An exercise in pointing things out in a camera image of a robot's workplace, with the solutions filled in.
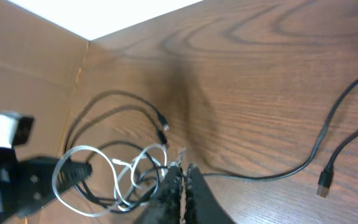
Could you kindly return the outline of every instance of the brown cardboard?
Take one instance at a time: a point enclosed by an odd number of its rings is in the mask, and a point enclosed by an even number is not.
[[[36,118],[19,159],[57,155],[87,40],[0,1],[0,110]]]

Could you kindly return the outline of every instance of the wooden surface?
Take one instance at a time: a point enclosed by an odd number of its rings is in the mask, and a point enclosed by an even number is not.
[[[170,160],[186,147],[186,161],[203,172],[212,169],[201,158],[240,174],[269,175],[308,157],[334,100],[357,77],[358,1],[205,0],[91,42],[70,118],[103,90],[131,91],[168,118]],[[87,119],[128,102],[134,103],[111,97]],[[268,183],[215,177],[208,183],[238,223],[358,223],[358,139],[339,155],[328,198],[316,195],[334,148],[357,128],[358,87],[304,171]],[[89,130],[80,143],[110,139],[146,146],[155,136],[142,115],[128,112]],[[135,155],[125,147],[108,152],[124,160]],[[101,159],[94,172],[92,188],[111,195],[111,171]],[[71,200],[90,209],[80,197]],[[54,203],[42,218],[130,223],[137,214],[85,218]]]

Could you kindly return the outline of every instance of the usb connector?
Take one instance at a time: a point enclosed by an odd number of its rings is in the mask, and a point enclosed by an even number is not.
[[[321,174],[320,178],[318,179],[318,188],[317,188],[317,195],[320,197],[327,197],[329,192],[329,187],[333,181],[334,171],[333,169],[324,169]]]
[[[168,125],[167,119],[165,119],[165,117],[160,113],[158,114],[158,121],[161,123],[164,130],[166,130],[166,131],[169,130],[169,125]]]

